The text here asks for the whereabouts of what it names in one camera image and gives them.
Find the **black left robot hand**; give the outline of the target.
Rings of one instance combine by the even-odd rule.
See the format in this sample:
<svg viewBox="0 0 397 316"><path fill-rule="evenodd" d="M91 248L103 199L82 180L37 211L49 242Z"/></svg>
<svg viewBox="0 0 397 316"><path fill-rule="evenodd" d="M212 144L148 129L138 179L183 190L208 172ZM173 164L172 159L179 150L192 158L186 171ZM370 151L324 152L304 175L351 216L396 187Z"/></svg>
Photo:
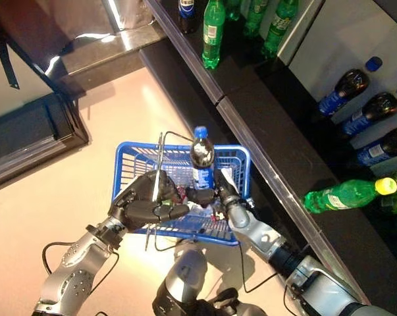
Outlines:
<svg viewBox="0 0 397 316"><path fill-rule="evenodd" d="M184 204L163 204L178 196L174 182L165 171L148 171L137 176L111 203L108 216L120 221L129 232L145 224L177 219L189 213Z"/></svg>

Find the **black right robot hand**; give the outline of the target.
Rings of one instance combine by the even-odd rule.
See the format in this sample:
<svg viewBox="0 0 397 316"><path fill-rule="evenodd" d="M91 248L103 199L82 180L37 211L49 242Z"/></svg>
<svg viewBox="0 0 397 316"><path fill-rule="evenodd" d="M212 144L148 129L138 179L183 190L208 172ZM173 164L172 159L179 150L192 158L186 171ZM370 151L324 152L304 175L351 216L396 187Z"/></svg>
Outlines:
<svg viewBox="0 0 397 316"><path fill-rule="evenodd" d="M236 203L241 199L241 195L238 193L235 186L228 181L228 178L221 169L214 170L214 188L187 188L186 197L189 201L203 208L214 204L217 200L219 200L223 206L226 206L229 203Z"/></svg>

